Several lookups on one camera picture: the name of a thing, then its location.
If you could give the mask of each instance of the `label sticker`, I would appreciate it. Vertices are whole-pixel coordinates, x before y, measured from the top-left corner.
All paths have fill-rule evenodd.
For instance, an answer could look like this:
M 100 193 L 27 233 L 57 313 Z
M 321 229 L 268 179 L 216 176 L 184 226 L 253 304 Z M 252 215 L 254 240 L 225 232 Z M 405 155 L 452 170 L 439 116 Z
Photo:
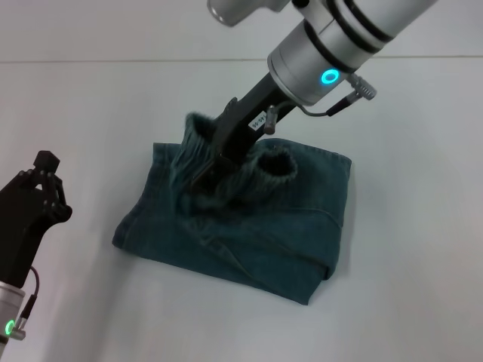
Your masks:
M 262 111 L 255 119 L 248 124 L 252 130 L 259 130 L 265 124 L 266 112 Z

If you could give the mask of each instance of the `blue led ring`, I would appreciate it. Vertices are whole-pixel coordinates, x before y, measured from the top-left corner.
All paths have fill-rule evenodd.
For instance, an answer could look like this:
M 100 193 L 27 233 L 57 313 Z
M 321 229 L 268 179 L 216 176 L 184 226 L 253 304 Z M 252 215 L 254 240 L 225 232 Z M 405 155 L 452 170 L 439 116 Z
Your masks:
M 336 69 L 329 69 L 329 70 L 326 70 L 324 72 L 324 74 L 322 74 L 322 77 L 320 78 L 322 84 L 332 84 L 334 83 L 335 81 L 337 81 L 337 79 L 339 79 L 339 71 L 336 70 Z

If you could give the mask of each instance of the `white table surface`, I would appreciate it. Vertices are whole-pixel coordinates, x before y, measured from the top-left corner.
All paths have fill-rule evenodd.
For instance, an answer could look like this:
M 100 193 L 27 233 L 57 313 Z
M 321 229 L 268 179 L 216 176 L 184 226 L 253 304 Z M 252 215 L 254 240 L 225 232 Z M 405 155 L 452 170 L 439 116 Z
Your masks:
M 61 160 L 58 176 L 74 210 L 70 221 L 45 235 L 34 262 L 42 286 L 28 336 L 10 342 L 2 362 L 483 360 L 483 58 L 374 59 L 360 74 L 377 87 L 375 100 L 329 119 L 294 111 L 278 126 L 277 137 L 353 160 L 340 263 L 305 307 L 129 256 L 110 244 L 143 190 L 152 143 L 180 142 L 187 112 L 217 115 L 267 70 L 264 60 L 195 61 L 266 56 L 256 41 L 239 41 L 241 33 L 234 36 L 245 51 L 224 48 L 229 36 L 217 29 L 220 48 L 206 52 L 192 44 L 202 38 L 194 32 L 176 34 L 182 45 L 172 51 L 166 38 L 157 38 L 162 24 L 158 33 L 148 31 L 155 22 L 142 34 L 133 25 L 131 38 L 116 38 L 123 23 L 112 20 L 118 27 L 103 33 L 108 2 L 97 2 L 104 12 L 89 13 L 84 2 L 45 0 L 47 9 L 66 16 L 40 21 L 30 14 L 35 21 L 25 22 L 32 27 L 28 36 L 6 34 L 17 23 L 0 11 L 3 60 L 53 61 L 0 64 L 0 185 L 30 168 L 38 150 L 51 150 Z M 167 34 L 176 23 L 153 14 L 164 2 L 121 3 L 139 17 L 163 17 Z M 458 29 L 481 26 L 471 22 L 469 10 L 481 5 L 459 3 L 469 13 L 455 20 L 467 25 Z M 0 9 L 7 5 L 18 20 L 17 11 L 41 8 L 11 1 Z M 440 11 L 444 7 L 454 5 L 441 0 Z M 46 17 L 44 11 L 38 16 Z M 187 11 L 188 19 L 204 11 Z M 84 33 L 79 27 L 86 16 L 96 21 Z M 435 42 L 425 38 L 430 33 L 413 35 L 405 43 L 412 48 L 394 54 L 481 54 L 477 38 L 463 44 L 463 33 L 453 34 L 462 40 L 462 48 L 454 48 L 437 34 Z M 5 43 L 8 36 L 18 41 Z M 118 43 L 102 42 L 110 38 Z M 270 34 L 258 38 L 273 42 Z M 115 61 L 146 57 L 191 60 Z M 82 62 L 94 58 L 113 61 Z M 348 90 L 337 88 L 317 109 Z M 25 290 L 33 287 L 29 279 Z

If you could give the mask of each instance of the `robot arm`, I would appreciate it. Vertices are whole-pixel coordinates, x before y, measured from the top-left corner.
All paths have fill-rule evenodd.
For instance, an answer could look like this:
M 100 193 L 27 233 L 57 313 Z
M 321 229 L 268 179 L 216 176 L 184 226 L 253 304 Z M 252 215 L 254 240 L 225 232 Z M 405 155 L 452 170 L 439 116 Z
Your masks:
M 217 119 L 214 158 L 193 179 L 193 191 L 211 192 L 237 170 L 249 148 L 293 108 L 332 116 L 376 91 L 355 72 L 436 0 L 292 0 L 303 21 L 268 57 L 267 74 L 243 99 L 232 100 Z M 208 0 L 222 24 L 234 26 L 258 8 L 280 11 L 288 0 Z M 326 113 L 313 106 L 343 81 L 354 91 Z

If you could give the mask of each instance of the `denim fabric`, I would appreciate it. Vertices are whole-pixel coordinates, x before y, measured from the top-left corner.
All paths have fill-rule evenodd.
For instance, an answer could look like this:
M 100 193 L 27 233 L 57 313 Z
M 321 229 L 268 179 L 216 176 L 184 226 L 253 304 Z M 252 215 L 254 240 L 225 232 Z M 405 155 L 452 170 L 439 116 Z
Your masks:
M 192 195 L 186 187 L 211 158 L 213 129 L 211 119 L 191 114 L 181 145 L 154 145 L 143 195 L 113 244 L 307 305 L 337 264 L 351 161 L 261 140 L 213 195 Z

